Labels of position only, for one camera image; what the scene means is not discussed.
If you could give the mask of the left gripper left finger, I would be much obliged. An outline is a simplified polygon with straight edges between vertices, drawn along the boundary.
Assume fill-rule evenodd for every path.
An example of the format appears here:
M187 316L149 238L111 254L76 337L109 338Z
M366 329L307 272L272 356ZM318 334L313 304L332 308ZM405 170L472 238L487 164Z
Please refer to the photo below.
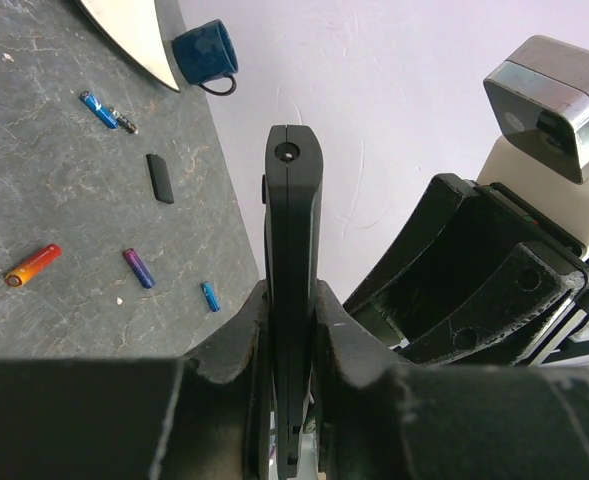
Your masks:
M0 360L0 479L264 479L266 285L184 355Z

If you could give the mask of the black remote battery cover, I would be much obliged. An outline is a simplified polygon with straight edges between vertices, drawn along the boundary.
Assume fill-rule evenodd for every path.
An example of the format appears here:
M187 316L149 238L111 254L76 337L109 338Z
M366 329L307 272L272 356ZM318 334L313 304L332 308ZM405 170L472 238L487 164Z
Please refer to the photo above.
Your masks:
M146 160L156 200L168 205L174 204L175 199L165 160L156 154L147 154Z

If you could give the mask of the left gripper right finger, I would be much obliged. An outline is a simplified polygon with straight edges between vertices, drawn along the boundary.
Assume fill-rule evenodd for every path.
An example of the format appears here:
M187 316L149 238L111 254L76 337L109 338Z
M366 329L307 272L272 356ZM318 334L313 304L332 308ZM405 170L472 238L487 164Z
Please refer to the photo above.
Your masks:
M317 288L326 478L589 479L589 369L416 366Z

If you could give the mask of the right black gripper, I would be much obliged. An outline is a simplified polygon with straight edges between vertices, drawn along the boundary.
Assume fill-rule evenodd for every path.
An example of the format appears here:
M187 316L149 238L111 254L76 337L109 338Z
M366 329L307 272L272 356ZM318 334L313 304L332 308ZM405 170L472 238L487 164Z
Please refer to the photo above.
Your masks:
M589 327L583 250L502 184L439 174L345 308L415 364L539 366Z

